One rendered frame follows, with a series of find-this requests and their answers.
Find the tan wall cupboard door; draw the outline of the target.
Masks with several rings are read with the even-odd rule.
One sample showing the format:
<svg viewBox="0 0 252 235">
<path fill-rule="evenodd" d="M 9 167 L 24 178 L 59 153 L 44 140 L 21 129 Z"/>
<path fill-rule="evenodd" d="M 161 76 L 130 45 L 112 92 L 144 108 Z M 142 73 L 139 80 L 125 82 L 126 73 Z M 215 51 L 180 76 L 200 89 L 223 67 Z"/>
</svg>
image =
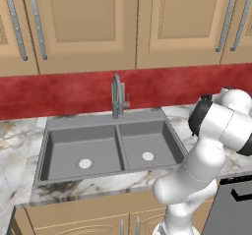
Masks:
<svg viewBox="0 0 252 235">
<path fill-rule="evenodd" d="M 230 51 L 230 47 L 233 45 L 236 37 L 245 2 L 246 0 L 235 0 L 234 2 L 233 12 L 220 58 L 222 64 L 252 62 L 252 0 L 250 2 L 246 22 L 238 46 L 235 51 Z"/>
<path fill-rule="evenodd" d="M 28 61 L 21 57 L 7 0 L 0 0 L 0 77 L 38 75 L 25 0 L 13 0 L 22 31 Z"/>
<path fill-rule="evenodd" d="M 216 65 L 229 0 L 139 0 L 137 67 Z"/>
<path fill-rule="evenodd" d="M 135 68 L 138 0 L 36 0 L 47 60 L 25 1 L 42 74 Z"/>
</svg>

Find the grey sink tap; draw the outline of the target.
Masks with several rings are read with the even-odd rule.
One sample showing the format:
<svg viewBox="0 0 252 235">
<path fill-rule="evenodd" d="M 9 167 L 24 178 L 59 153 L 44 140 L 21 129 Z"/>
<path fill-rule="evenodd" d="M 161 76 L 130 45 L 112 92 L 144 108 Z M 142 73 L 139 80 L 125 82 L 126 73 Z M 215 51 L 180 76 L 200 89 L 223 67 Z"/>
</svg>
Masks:
<svg viewBox="0 0 252 235">
<path fill-rule="evenodd" d="M 126 85 L 120 81 L 119 75 L 115 74 L 111 85 L 112 97 L 112 118 L 117 119 L 130 108 L 129 94 L 126 92 Z"/>
</svg>

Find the grey double basin sink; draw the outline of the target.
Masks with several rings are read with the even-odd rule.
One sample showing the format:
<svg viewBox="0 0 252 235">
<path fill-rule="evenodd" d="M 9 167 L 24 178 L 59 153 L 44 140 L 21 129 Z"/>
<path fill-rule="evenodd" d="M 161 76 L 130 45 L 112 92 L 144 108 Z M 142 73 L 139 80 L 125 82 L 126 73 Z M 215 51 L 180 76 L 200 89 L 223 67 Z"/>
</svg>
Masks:
<svg viewBox="0 0 252 235">
<path fill-rule="evenodd" d="M 45 125 L 39 185 L 173 168 L 187 155 L 162 109 L 61 117 Z"/>
</svg>

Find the grey dishwasher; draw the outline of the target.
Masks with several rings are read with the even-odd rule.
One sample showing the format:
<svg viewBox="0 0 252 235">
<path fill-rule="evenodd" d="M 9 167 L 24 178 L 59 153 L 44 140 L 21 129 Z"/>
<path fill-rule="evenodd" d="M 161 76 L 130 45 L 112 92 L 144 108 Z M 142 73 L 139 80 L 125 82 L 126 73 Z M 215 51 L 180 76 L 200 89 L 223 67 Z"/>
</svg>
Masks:
<svg viewBox="0 0 252 235">
<path fill-rule="evenodd" d="M 202 235 L 252 235 L 252 175 L 220 180 Z"/>
</svg>

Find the tan base cupboard door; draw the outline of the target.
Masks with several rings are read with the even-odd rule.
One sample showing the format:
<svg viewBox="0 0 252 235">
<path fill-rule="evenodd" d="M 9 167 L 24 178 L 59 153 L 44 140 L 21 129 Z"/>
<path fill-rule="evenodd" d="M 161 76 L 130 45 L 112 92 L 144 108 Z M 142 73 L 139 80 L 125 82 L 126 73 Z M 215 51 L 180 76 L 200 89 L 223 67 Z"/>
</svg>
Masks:
<svg viewBox="0 0 252 235">
<path fill-rule="evenodd" d="M 128 235 L 128 214 L 94 218 L 53 206 L 29 207 L 26 212 L 35 235 L 120 235 L 120 219 Z"/>
<path fill-rule="evenodd" d="M 213 205 L 214 198 L 204 201 L 193 213 L 191 223 L 199 233 L 203 232 L 205 223 Z M 165 214 L 165 208 L 157 208 L 132 212 L 130 214 L 128 235 L 135 235 L 136 216 L 140 217 L 140 235 L 153 235 L 153 231 L 162 221 Z"/>
</svg>

